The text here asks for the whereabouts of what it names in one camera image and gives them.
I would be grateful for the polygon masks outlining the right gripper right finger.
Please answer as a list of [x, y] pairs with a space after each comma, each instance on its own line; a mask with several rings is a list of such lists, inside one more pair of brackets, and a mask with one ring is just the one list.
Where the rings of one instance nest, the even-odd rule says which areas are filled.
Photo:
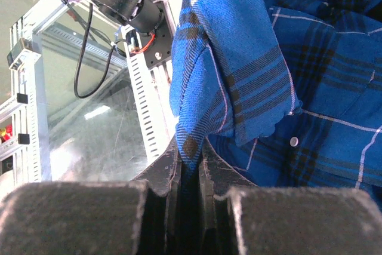
[[380, 254], [381, 212], [364, 191], [260, 188], [209, 142], [199, 164], [202, 254]]

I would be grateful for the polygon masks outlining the blue plaid shirt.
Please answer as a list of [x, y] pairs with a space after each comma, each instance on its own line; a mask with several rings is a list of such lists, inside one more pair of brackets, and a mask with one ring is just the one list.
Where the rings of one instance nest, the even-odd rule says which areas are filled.
[[183, 0], [172, 65], [183, 254], [205, 143], [257, 186], [381, 204], [381, 0]]

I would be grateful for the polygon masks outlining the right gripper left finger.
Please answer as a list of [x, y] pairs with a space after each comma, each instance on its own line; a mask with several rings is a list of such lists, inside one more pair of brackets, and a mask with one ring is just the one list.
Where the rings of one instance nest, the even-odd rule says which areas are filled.
[[128, 182], [29, 183], [1, 201], [2, 254], [175, 254], [174, 140]]

